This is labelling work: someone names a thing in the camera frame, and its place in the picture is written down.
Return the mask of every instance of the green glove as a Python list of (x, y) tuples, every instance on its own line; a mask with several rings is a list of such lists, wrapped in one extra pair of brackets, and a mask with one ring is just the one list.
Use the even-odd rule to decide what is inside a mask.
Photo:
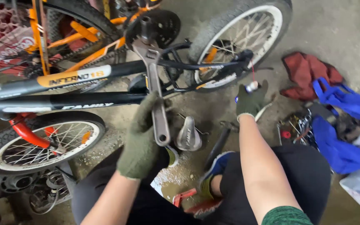
[(116, 168), (122, 176), (132, 179), (145, 178), (156, 162), (159, 146), (154, 139), (151, 111), (159, 99), (158, 92), (153, 92), (137, 109)]
[(265, 95), (269, 84), (267, 80), (264, 80), (261, 88), (252, 93), (247, 93), (244, 85), (240, 85), (238, 90), (238, 102), (237, 102), (237, 121), (240, 122), (241, 115), (251, 115), (255, 118), (258, 112), (265, 107)]

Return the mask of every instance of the front fork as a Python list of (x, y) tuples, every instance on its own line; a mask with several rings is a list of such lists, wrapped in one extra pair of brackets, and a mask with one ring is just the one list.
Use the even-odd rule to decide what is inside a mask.
[(29, 143), (32, 143), (35, 146), (40, 146), (42, 148), (52, 151), (55, 155), (62, 155), (66, 152), (66, 148), (59, 145), (55, 140), (55, 130), (52, 126), (44, 128), (45, 134), (49, 137), (49, 140), (41, 138), (33, 133), (33, 131), (27, 126), (24, 118), (29, 114), (17, 114), (16, 118), (10, 120), (9, 123), (12, 125), (13, 130), (21, 136), (24, 140)]

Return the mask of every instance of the spray can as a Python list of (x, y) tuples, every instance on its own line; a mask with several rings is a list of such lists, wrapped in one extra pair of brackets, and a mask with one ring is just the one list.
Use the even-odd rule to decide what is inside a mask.
[(253, 81), (252, 83), (245, 85), (245, 91), (250, 94), (256, 91), (259, 88), (259, 83), (257, 81)]

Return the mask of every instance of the leg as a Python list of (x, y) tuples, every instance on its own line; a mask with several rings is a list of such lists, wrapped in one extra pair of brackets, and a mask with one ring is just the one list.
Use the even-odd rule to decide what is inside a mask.
[[(330, 167), (315, 149), (304, 145), (273, 148), (283, 165), (290, 186), (303, 211), (313, 224), (318, 224), (330, 192)], [(208, 218), (206, 224), (257, 224), (248, 204), (242, 178), (240, 154), (233, 154), (228, 162), (220, 193), (224, 199), (220, 207)]]
[[(81, 223), (102, 194), (106, 184), (116, 170), (116, 162), (122, 151), (123, 147), (114, 151), (98, 164), (85, 179), (77, 184), (72, 199), (72, 211), (77, 224)], [(156, 223), (158, 221), (167, 221), (169, 223), (172, 222), (173, 218), (183, 224), (195, 224), (198, 222), (172, 205), (150, 186), (158, 172), (166, 168), (168, 164), (168, 153), (162, 148), (158, 161), (148, 177), (141, 183), (127, 224)]]

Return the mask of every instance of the glove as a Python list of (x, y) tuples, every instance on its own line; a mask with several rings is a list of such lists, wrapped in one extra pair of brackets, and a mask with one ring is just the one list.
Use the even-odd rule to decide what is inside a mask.
[(238, 90), (238, 102), (237, 102), (237, 121), (240, 122), (241, 115), (250, 115), (255, 118), (258, 112), (265, 107), (265, 95), (269, 84), (267, 80), (264, 80), (261, 88), (252, 93), (247, 93), (244, 85), (240, 85)]
[(137, 109), (116, 168), (122, 176), (143, 179), (157, 160), (159, 146), (154, 139), (151, 111), (159, 99), (158, 92), (153, 92), (147, 95)]

